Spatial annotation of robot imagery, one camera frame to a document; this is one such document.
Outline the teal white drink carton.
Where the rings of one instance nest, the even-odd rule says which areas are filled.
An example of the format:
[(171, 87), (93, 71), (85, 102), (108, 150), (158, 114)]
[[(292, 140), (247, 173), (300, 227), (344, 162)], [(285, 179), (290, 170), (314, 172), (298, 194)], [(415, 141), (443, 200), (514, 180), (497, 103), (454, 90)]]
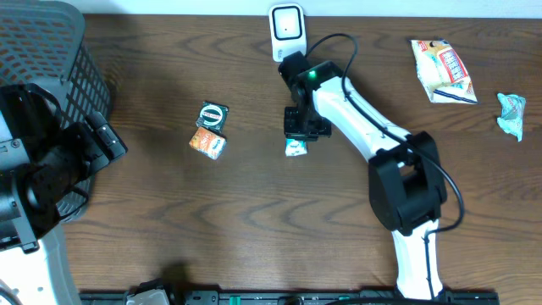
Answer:
[(298, 141), (287, 138), (285, 142), (285, 156), (296, 157), (307, 154), (307, 144), (304, 141)]

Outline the dark green round-label packet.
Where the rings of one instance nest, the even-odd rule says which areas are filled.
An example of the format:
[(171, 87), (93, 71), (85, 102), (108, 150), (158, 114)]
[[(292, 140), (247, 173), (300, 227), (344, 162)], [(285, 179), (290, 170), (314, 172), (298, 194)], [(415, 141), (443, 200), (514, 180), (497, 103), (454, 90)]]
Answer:
[(196, 119), (196, 126), (203, 127), (215, 133), (221, 133), (229, 114), (229, 108), (210, 102), (203, 102)]

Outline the orange juice carton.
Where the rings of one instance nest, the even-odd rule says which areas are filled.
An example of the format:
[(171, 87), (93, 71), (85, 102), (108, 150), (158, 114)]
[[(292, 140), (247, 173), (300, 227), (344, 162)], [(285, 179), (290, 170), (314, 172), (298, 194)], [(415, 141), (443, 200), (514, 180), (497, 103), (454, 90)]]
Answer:
[(218, 159), (218, 157), (222, 154), (226, 147), (226, 143), (227, 141), (224, 137), (217, 135), (203, 127), (199, 127), (189, 141), (191, 148), (213, 160)]

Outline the white blue snack bag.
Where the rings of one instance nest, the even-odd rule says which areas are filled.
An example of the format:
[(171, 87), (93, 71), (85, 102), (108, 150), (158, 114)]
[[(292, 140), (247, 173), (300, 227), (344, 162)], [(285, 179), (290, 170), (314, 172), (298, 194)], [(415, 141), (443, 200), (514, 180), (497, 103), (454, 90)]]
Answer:
[(416, 72), (431, 103), (477, 104), (465, 64), (444, 40), (410, 40)]

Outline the teal snack packet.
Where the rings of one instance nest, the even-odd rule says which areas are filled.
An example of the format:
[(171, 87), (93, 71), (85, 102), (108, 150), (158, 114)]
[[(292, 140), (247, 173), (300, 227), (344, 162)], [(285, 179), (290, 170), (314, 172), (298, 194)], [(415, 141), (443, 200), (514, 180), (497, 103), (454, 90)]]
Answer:
[(526, 99), (515, 94), (498, 93), (501, 104), (501, 116), (497, 118), (498, 126), (507, 134), (513, 135), (517, 141), (523, 139), (523, 114)]

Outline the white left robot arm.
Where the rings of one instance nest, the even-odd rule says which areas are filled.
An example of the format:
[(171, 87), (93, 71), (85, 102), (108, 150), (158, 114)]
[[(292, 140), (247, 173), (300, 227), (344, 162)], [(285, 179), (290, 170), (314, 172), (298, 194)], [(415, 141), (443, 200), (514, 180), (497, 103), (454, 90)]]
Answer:
[(128, 148), (99, 112), (62, 128), (36, 84), (1, 89), (1, 302), (79, 304), (58, 203)]

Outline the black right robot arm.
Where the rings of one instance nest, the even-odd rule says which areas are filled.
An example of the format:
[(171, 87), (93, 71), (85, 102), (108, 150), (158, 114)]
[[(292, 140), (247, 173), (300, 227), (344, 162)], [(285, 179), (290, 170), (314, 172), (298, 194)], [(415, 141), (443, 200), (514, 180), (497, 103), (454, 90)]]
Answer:
[(396, 288), (405, 298), (435, 299), (443, 290), (435, 237), (447, 199), (439, 154), (426, 132), (393, 124), (361, 97), (335, 63), (316, 66), (295, 52), (279, 65), (294, 106), (285, 108), (285, 137), (316, 141), (336, 127), (368, 162), (369, 203), (391, 232)]

